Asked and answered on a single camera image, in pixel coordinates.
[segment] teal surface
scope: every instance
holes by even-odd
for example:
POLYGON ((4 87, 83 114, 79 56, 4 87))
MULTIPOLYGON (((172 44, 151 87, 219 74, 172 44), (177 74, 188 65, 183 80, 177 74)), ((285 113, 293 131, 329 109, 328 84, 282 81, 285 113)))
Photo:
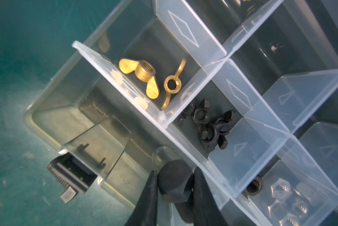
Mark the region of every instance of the teal surface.
POLYGON ((118 0, 0 0, 0 225, 123 225, 130 213, 95 183, 68 204, 57 156, 23 124, 50 78, 118 0))

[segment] brass wing nut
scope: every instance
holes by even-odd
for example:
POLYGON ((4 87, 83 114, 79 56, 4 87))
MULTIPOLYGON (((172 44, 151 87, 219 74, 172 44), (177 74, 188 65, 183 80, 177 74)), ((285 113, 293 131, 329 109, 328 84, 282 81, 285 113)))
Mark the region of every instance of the brass wing nut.
POLYGON ((170 75, 170 76, 168 76, 165 79, 165 81, 164 81, 164 89, 166 91, 166 95, 164 97, 164 101, 163 101, 163 104, 161 106, 162 110, 165 110, 167 108, 167 106, 169 105, 171 94, 179 92, 180 89, 182 88, 182 82, 179 79, 179 75, 183 71, 186 62, 187 62, 187 60, 185 58, 183 58, 182 62, 180 63, 180 66, 179 66, 178 70, 175 73, 175 75, 170 75), (174 80, 175 81, 175 84, 176 84, 176 88, 175 89, 171 90, 168 87, 169 80, 174 80))
POLYGON ((125 74, 135 71, 135 75, 143 82, 147 82, 146 94, 151 99, 159 96, 159 86, 155 78, 155 68, 145 60, 131 60, 123 58, 119 62, 120 70, 125 74))

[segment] diamond-shaped molded mark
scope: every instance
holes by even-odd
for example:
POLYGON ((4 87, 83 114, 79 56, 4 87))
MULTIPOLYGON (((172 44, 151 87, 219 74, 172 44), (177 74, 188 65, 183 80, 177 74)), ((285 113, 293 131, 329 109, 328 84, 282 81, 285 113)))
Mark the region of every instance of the diamond-shaped molded mark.
POLYGON ((245 93, 243 93, 238 87, 236 87, 233 83, 231 83, 228 79, 227 83, 233 96, 237 98, 242 104, 244 104, 246 107, 248 107, 250 110, 253 111, 253 106, 248 96, 245 93))
POLYGON ((196 47, 199 48, 199 44, 196 41, 193 33, 191 32, 188 24, 184 20, 182 20, 179 16, 171 12, 170 10, 168 10, 168 13, 171 19, 174 21, 174 24, 178 28, 180 34, 182 34, 182 36, 184 36, 186 39, 188 39, 191 43, 193 43, 196 47))

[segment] plastic divider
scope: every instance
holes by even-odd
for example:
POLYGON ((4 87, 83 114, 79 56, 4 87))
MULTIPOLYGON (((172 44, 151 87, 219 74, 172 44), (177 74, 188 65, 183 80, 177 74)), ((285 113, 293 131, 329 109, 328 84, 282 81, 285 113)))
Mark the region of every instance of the plastic divider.
POLYGON ((257 12, 246 19, 234 33, 223 43, 228 52, 227 59, 233 55, 254 34, 254 32, 270 17, 284 0, 269 0, 257 12))
POLYGON ((289 132, 233 60, 227 60, 212 80, 244 118, 289 132))
POLYGON ((299 140, 338 188, 338 125, 316 123, 299 140))
POLYGON ((227 179, 229 193, 238 197, 289 136, 265 124, 241 119, 226 137, 228 146, 224 150, 216 147, 209 159, 227 179))
POLYGON ((285 161, 278 161, 263 177, 263 190, 248 198, 272 225, 317 226, 338 205, 338 194, 285 161))
POLYGON ((291 165, 293 168, 300 170, 308 177, 316 180, 324 187, 338 194, 338 188, 323 172, 317 162, 295 136, 291 136, 291 138, 278 151, 277 155, 287 165, 291 165))
POLYGON ((294 133, 338 88, 338 69, 284 75, 263 95, 294 133))
POLYGON ((185 0, 156 0, 156 15, 199 66, 227 55, 199 16, 185 0))
POLYGON ((165 126, 174 121, 283 1, 270 0, 263 5, 235 30, 223 47, 185 0, 156 0, 160 21, 202 67, 161 112, 160 121, 165 126))
POLYGON ((142 113, 153 125, 155 125, 170 141, 172 141, 195 165, 201 168, 206 178, 209 179, 226 196, 231 195, 224 188, 224 182, 220 172, 211 168, 208 160, 190 143, 190 141, 172 123, 167 128, 163 127, 157 120, 159 109, 150 101, 146 95, 123 75, 110 61, 104 59, 100 54, 89 47, 75 41, 72 46, 89 61, 140 113, 142 113))

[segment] small compartment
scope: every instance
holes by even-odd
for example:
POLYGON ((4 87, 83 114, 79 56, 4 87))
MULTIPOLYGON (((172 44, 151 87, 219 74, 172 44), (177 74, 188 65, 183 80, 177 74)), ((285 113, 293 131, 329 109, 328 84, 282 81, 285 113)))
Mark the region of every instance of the small compartment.
POLYGON ((338 205, 336 193, 281 160, 263 177, 262 191, 248 199, 273 226, 316 226, 338 205))
POLYGON ((338 125, 316 123, 299 140, 338 188, 338 125))
MULTIPOLYGON (((110 126, 101 124, 118 120, 130 138, 124 136, 125 142, 116 138, 119 145, 114 155, 101 153, 110 162, 104 170, 95 170, 103 178, 102 187, 130 210, 150 170, 162 164, 155 163, 155 149, 167 145, 179 158, 203 170, 219 208, 232 199, 257 225, 281 225, 285 220, 317 225, 335 208, 338 211, 338 168, 326 168, 312 141, 302 145, 292 134, 338 87, 338 69, 334 69, 338 58, 327 43, 316 39, 315 30, 308 29, 299 5, 282 2, 121 1, 84 44, 73 43, 85 59, 74 54, 40 99, 29 106, 27 122, 59 148, 73 139, 70 145, 79 141, 88 135, 85 131, 107 132, 110 126), (124 75, 119 70, 118 62, 124 57, 144 59, 154 66, 161 91, 157 99, 147 97, 146 84, 134 73, 124 75), (163 81, 175 73, 182 58, 187 59, 179 77, 182 89, 161 111, 163 81), (198 105, 203 98, 209 99, 213 117, 228 110, 243 117, 226 136, 228 146, 216 147, 210 155, 193 121, 184 127, 177 127, 176 121, 192 100, 198 105), (243 195, 276 154, 280 161, 263 177, 263 190, 256 196, 243 195), (273 217, 268 207, 279 199, 271 196, 268 184, 280 178, 291 184, 291 193, 279 201, 285 214, 273 217), (295 203, 293 189, 297 187, 313 190, 311 195, 319 200, 301 219, 290 203, 295 203)), ((303 139, 317 139, 312 133, 323 136, 327 133, 323 127, 311 128, 303 139)), ((335 153, 333 140, 319 139, 329 142, 322 148, 328 156, 335 153)), ((66 147, 94 168, 102 158, 94 156, 95 150, 77 152, 81 143, 66 147)), ((161 225, 178 217, 172 206, 159 203, 161 225)))

